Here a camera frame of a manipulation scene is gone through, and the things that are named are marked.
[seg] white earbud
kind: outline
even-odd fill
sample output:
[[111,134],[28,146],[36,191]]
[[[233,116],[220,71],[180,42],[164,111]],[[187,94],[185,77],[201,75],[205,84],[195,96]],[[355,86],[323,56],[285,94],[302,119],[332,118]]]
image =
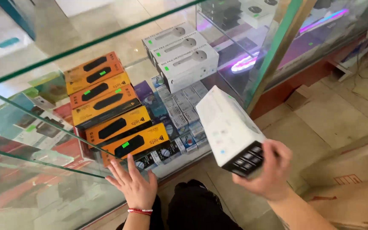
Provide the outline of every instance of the white earbud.
[[178,62],[174,63],[173,65],[177,66],[177,65],[180,65],[180,64],[182,64],[186,61],[189,61],[191,59],[196,60],[196,61],[203,61],[203,60],[207,59],[207,54],[202,50],[197,50],[191,56],[186,57],[183,60],[179,60]]
[[166,36],[168,36],[170,34],[172,34],[172,35],[174,35],[176,37],[180,37],[180,36],[183,36],[185,34],[185,29],[182,28],[182,27],[174,28],[172,31],[170,31],[170,32],[168,32],[166,34],[160,35],[160,36],[156,37],[155,39],[156,40],[159,40],[159,39],[162,39],[162,38],[164,38],[164,37],[166,37]]
[[197,44],[197,42],[196,42],[195,39],[192,39],[192,38],[184,39],[180,44],[174,45],[174,46],[166,49],[165,52],[168,53],[168,52],[170,52],[174,49],[177,49],[178,47],[181,47],[181,46],[191,48],[191,47],[195,46],[196,44]]

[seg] red string bracelet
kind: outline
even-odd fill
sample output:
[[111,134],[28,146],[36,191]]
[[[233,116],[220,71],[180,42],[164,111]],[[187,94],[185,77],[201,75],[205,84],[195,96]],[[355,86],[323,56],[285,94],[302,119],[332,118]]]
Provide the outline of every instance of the red string bracelet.
[[153,209],[137,209],[137,208],[129,208],[127,212],[135,212],[139,214],[144,214],[151,216],[151,213],[153,212]]

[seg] left hand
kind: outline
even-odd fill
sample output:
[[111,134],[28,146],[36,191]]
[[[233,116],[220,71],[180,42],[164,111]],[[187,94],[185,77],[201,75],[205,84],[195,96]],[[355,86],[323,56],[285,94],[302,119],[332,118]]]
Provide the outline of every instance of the left hand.
[[148,178],[150,182],[147,182],[136,168],[131,154],[127,155],[129,172],[126,172],[116,159],[113,159],[110,163],[108,169],[112,172],[114,178],[108,175],[105,179],[123,192],[129,208],[152,209],[157,194],[156,175],[149,170]]

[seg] green price sticker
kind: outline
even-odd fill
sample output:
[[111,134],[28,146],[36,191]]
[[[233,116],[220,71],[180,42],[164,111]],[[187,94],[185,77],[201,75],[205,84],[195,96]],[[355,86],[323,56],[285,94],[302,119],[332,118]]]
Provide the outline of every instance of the green price sticker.
[[123,149],[124,149],[124,148],[126,148],[127,146],[129,146],[129,142],[126,142],[126,143],[122,144],[121,146],[122,146],[122,147],[123,147]]
[[31,132],[32,130],[34,130],[36,128],[36,126],[34,126],[34,125],[31,125],[31,126],[29,126],[26,130],[25,130],[25,132]]

